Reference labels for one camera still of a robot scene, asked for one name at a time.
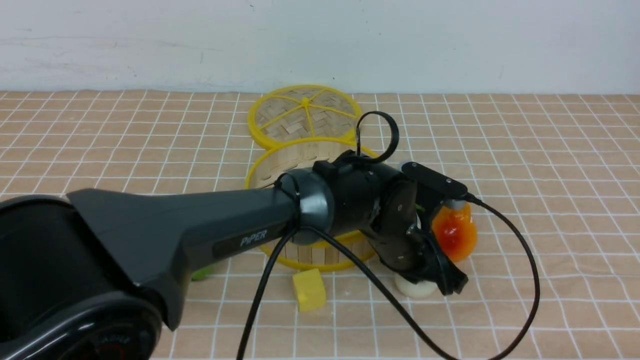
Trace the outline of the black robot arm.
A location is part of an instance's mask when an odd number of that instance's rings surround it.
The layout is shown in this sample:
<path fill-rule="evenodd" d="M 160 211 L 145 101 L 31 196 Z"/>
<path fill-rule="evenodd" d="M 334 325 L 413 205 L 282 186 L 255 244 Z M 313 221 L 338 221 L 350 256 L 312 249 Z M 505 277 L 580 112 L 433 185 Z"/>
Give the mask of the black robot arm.
<path fill-rule="evenodd" d="M 1 358 L 148 360 L 195 271 L 281 237 L 365 234 L 382 262 L 445 296 L 467 276 L 429 225 L 467 187 L 416 162 L 317 161 L 272 185 L 144 195 L 87 188 L 1 203 Z"/>

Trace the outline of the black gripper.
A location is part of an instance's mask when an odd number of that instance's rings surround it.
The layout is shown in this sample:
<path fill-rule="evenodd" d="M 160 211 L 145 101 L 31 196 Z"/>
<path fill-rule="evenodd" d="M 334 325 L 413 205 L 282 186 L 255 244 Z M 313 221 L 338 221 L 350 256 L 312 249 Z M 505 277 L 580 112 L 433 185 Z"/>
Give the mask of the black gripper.
<path fill-rule="evenodd" d="M 394 180 L 382 192 L 378 214 L 367 228 L 371 246 L 382 264 L 410 283 L 430 281 L 443 296 L 461 294 L 469 277 L 435 250 L 435 239 L 419 227 L 418 186 Z"/>

